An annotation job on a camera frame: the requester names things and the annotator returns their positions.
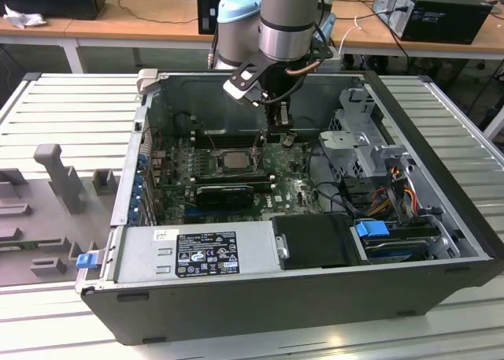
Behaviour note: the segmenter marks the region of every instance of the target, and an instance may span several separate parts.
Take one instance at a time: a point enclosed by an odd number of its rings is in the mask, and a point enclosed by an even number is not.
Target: warning label
[[[178,277],[239,273],[236,232],[181,234],[176,237]]]

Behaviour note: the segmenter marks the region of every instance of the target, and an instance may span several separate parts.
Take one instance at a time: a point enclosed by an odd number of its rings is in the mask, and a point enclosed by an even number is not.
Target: power cable
[[[159,23],[159,24],[189,24],[192,23],[193,21],[196,21],[198,18],[196,17],[195,19],[189,20],[189,21],[168,21],[168,20],[155,20],[155,19],[146,19],[145,17],[140,17],[133,13],[127,6],[123,6],[122,4],[123,0],[117,0],[117,5],[119,8],[121,8],[123,11],[128,12],[130,15],[135,17],[138,20],[143,20],[143,21],[150,21],[153,23]]]

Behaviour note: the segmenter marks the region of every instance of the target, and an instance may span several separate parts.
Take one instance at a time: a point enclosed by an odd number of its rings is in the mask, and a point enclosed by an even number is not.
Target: paper
[[[19,13],[10,9],[7,5],[5,5],[5,8],[6,14],[3,15],[3,18],[15,27],[24,29],[24,27],[47,24],[42,15],[38,13]]]

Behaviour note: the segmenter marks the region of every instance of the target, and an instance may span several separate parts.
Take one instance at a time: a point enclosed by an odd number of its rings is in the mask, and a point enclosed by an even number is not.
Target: blue clip
[[[147,157],[144,154],[139,154],[139,164],[145,165],[147,163]]]
[[[132,194],[134,196],[140,196],[143,193],[143,188],[141,185],[133,185]]]
[[[357,234],[360,238],[363,236],[389,236],[387,224],[384,221],[362,221],[361,223],[355,225]]]
[[[133,183],[142,185],[143,184],[143,176],[141,176],[141,175],[135,175]]]
[[[140,200],[136,197],[132,198],[132,200],[129,203],[129,205],[133,206],[134,208],[138,208],[139,204],[140,204]]]
[[[96,253],[80,254],[77,257],[76,267],[77,269],[98,268],[98,254]]]

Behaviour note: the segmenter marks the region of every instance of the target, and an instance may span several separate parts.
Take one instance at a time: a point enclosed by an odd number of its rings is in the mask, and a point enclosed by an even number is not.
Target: slotted aluminum surface
[[[44,85],[72,85],[75,82],[71,78],[74,77],[45,78]],[[106,76],[100,76],[97,80],[103,81],[105,78]],[[418,86],[419,81],[401,78],[391,79],[387,84],[395,87],[411,84]],[[413,102],[410,105],[436,108],[437,102]],[[438,144],[452,139],[453,142],[447,143],[456,144],[456,141],[463,138],[467,139],[466,142],[472,138],[465,134],[467,130],[462,126],[451,128],[450,131],[444,127],[422,128],[422,131],[431,134],[429,141],[441,141]],[[69,144],[78,145],[81,143],[81,135],[83,134],[69,133],[65,138]],[[107,138],[109,144],[123,143],[123,140],[127,142],[115,132],[101,133],[100,136]],[[93,141],[93,138],[89,135],[86,141],[100,143],[98,140]],[[29,137],[20,139],[20,145],[31,144]],[[481,169],[485,173],[502,169],[498,162],[466,163],[457,159],[444,162],[452,170],[463,171],[460,174],[470,174],[473,170]],[[487,209],[495,212],[504,210],[502,205],[492,205]],[[504,276],[496,277],[481,288],[466,288],[456,292],[423,317],[138,347],[126,347],[116,342],[112,333],[81,301],[72,284],[39,285],[25,288],[24,292],[9,292],[8,288],[0,290],[2,358],[53,360],[98,356],[131,360],[489,360],[502,359],[504,354]],[[344,309],[344,306],[335,306],[335,309]]]
[[[504,157],[432,83],[416,77],[382,81],[491,227],[504,239]],[[391,123],[384,126],[401,143]]]
[[[81,177],[95,169],[121,175],[135,110],[135,74],[42,74],[23,82],[0,113],[0,169],[45,179],[33,160],[39,144],[61,145],[61,161]]]

